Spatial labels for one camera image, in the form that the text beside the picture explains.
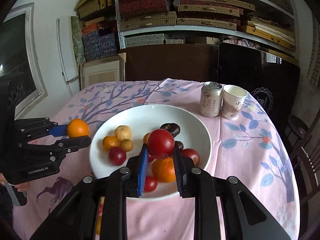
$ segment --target picture frame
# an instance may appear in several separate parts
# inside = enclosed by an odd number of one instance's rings
[[[80,67],[81,90],[101,82],[125,81],[126,53],[85,62]]]

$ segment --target beverage can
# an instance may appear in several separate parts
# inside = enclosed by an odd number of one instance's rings
[[[219,115],[222,102],[222,85],[216,82],[205,82],[201,88],[200,112],[204,116]]]

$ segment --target paper cup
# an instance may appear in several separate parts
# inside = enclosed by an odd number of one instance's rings
[[[247,92],[241,87],[225,85],[223,88],[222,115],[227,119],[236,119]]]

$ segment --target pink tablecloth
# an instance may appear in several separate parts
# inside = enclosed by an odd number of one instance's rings
[[[292,166],[281,139],[257,101],[247,96],[236,121],[221,116],[208,118],[199,113],[203,83],[171,80],[107,82],[88,87],[73,97],[52,118],[66,124],[82,118],[93,137],[107,119],[128,108],[143,104],[169,104],[197,115],[212,138],[212,158],[207,171],[219,178],[234,175],[262,202],[290,235],[298,238],[299,196]],[[38,140],[52,144],[55,138]],[[60,173],[34,181],[28,190],[28,203],[14,207],[14,229],[29,239],[49,212],[84,176],[91,174],[89,149],[68,154]],[[153,202],[127,202],[130,240],[193,239],[194,200],[172,197]]]

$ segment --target white plate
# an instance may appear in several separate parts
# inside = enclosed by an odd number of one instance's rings
[[[143,105],[127,109],[107,120],[96,132],[90,145],[90,165],[96,178],[109,176],[120,166],[112,165],[108,155],[102,147],[102,140],[107,135],[113,135],[119,125],[128,125],[132,131],[131,140],[133,150],[127,153],[127,160],[122,166],[126,166],[130,157],[139,154],[143,136],[155,129],[159,129],[164,123],[176,123],[181,132],[174,139],[181,141],[184,148],[196,150],[200,155],[199,168],[206,170],[208,167],[212,142],[210,134],[204,124],[194,114],[175,106],[168,105]],[[151,163],[148,164],[147,174],[152,176]],[[155,191],[143,193],[140,200],[159,200],[177,195],[176,182],[158,183]]]

